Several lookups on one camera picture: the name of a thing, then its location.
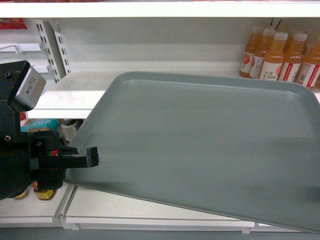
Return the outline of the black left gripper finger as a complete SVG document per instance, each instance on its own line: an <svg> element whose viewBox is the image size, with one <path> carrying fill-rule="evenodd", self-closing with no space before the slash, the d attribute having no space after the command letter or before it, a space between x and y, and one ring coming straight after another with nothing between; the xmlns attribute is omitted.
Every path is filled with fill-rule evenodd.
<svg viewBox="0 0 320 240"><path fill-rule="evenodd" d="M86 154L58 156L40 156L37 158L38 169L76 169L92 168L99 165L100 155L97 147L86 149Z"/></svg>

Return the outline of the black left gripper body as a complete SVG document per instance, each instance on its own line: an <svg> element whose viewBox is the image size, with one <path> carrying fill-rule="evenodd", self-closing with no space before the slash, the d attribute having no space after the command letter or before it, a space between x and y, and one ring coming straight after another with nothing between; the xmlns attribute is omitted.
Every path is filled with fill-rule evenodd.
<svg viewBox="0 0 320 240"><path fill-rule="evenodd" d="M67 167L64 157L76 155L78 150L61 143L56 130L35 131L31 134L30 176L37 182L39 191L57 190L62 187Z"/></svg>

